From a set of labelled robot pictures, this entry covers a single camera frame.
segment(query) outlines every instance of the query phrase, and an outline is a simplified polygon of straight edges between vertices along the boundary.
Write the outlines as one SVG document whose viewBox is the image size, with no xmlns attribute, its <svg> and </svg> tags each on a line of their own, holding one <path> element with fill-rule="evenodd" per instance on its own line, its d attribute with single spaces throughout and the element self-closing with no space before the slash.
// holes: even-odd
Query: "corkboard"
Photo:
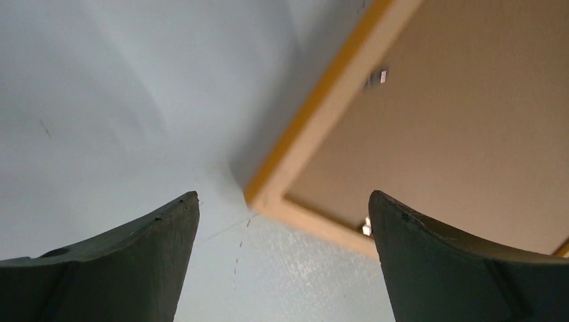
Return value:
<svg viewBox="0 0 569 322">
<path fill-rule="evenodd" d="M 281 172 L 290 207 L 273 213 L 356 232 L 380 189 L 474 235 L 554 252 L 569 235 L 568 12 L 564 0 L 425 0 L 375 62 L 385 84 L 358 91 L 298 171 Z"/>
</svg>

